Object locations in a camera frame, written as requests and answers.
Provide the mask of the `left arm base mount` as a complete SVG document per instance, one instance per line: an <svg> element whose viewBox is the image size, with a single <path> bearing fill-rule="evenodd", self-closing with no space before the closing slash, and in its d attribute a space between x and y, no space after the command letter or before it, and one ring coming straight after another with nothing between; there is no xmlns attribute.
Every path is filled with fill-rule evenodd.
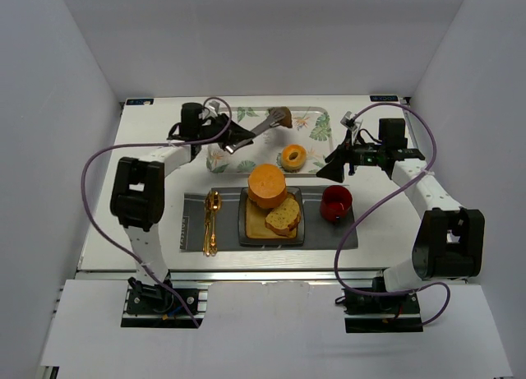
<svg viewBox="0 0 526 379"><path fill-rule="evenodd" d="M165 280L186 304L200 325L204 319L208 286L197 282ZM122 310L122 328L191 329L197 326L182 302L158 284L148 285L134 277L127 280L127 294Z"/></svg>

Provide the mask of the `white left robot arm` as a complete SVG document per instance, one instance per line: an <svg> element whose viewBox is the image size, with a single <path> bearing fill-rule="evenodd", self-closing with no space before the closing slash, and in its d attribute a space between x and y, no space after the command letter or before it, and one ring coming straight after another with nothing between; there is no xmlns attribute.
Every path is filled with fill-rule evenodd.
<svg viewBox="0 0 526 379"><path fill-rule="evenodd" d="M136 261L133 285L154 288L167 284L169 269L162 254L158 224L164 213L165 179L191 163L203 145L228 146L256 136L233 121L227 103L211 97L182 105L180 121L169 130L167 144L140 158L122 157L110 198L110 212L124 228Z"/></svg>

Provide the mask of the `red mug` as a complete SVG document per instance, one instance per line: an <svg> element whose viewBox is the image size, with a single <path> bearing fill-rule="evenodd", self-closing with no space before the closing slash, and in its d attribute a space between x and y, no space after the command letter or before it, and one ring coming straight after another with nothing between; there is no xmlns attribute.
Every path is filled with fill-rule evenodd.
<svg viewBox="0 0 526 379"><path fill-rule="evenodd" d="M353 196L346 187L329 186L321 196L321 216L323 219L336 224L347 216L352 203Z"/></svg>

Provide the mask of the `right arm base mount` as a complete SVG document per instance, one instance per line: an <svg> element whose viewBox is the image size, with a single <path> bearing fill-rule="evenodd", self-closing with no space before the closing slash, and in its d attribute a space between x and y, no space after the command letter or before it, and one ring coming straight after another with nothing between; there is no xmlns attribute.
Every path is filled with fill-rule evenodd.
<svg viewBox="0 0 526 379"><path fill-rule="evenodd" d="M342 286L335 305L344 309L348 334L389 334L423 332L418 297L415 293L388 293L385 281L376 276L369 287Z"/></svg>

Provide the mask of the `dark square ceramic plate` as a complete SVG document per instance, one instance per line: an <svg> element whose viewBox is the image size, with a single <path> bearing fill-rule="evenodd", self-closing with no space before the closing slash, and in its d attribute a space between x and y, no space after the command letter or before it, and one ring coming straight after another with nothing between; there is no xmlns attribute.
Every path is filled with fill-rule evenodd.
<svg viewBox="0 0 526 379"><path fill-rule="evenodd" d="M298 187L287 189L288 197L299 205L300 220L287 236L278 235L265 226L265 217L270 210L263 210L248 196L248 188L240 193L238 206L238 240L243 247L301 247L305 240L305 219L302 192Z"/></svg>

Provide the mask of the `sliced bread loaf piece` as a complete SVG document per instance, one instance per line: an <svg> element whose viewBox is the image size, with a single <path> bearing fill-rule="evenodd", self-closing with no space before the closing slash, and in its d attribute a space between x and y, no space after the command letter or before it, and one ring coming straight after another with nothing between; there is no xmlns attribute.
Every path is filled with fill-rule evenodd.
<svg viewBox="0 0 526 379"><path fill-rule="evenodd" d="M287 196L265 217L265 226L277 235L289 236L297 228L300 220L300 205L294 196Z"/></svg>

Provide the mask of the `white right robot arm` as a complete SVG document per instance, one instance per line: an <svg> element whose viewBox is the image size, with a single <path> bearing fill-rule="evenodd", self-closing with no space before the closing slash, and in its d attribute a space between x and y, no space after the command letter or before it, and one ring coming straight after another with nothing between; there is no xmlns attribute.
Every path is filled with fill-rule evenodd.
<svg viewBox="0 0 526 379"><path fill-rule="evenodd" d="M352 113L341 120L344 140L325 158L317 177L337 183L359 166L381 168L404 193L421 220L411 257L383 270L371 295L391 297L425 289L432 280L467 279L482 268L485 218L453 199L431 172L431 161L408 147L405 121L382 118L377 141L360 137L361 123Z"/></svg>

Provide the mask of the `brown chocolate muffin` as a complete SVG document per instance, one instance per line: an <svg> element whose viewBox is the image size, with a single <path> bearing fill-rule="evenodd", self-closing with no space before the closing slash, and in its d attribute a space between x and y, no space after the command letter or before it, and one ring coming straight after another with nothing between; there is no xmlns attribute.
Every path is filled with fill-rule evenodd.
<svg viewBox="0 0 526 379"><path fill-rule="evenodd" d="M270 124L272 127L286 127L286 128L292 128L293 122L292 122L292 114L288 107L273 107L269 109L269 115L271 116L272 123Z"/></svg>

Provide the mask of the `gold knife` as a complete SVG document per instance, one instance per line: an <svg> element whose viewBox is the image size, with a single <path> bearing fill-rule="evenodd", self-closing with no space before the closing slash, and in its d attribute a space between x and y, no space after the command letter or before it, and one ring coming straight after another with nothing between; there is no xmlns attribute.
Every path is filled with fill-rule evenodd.
<svg viewBox="0 0 526 379"><path fill-rule="evenodd" d="M211 207L213 205L214 200L214 194L215 192L211 190L205 199L205 236L204 236L204 242L203 242L203 252L206 257L211 256L211 250L210 250L210 227L211 227Z"/></svg>

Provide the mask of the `gold ornate spoon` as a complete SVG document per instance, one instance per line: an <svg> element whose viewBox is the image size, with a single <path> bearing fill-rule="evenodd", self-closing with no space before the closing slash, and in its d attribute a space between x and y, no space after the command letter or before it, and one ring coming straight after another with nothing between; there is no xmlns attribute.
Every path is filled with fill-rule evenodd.
<svg viewBox="0 0 526 379"><path fill-rule="evenodd" d="M210 255L217 253L216 215L222 206L222 198L218 191L214 190L210 196Z"/></svg>

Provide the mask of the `orange round cake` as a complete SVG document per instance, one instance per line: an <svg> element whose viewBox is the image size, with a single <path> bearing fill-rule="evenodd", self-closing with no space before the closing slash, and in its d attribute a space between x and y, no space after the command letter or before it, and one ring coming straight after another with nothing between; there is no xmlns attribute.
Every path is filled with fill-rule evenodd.
<svg viewBox="0 0 526 379"><path fill-rule="evenodd" d="M261 164L248 177L248 197L261 209L274 209L287 196L284 173L273 164Z"/></svg>

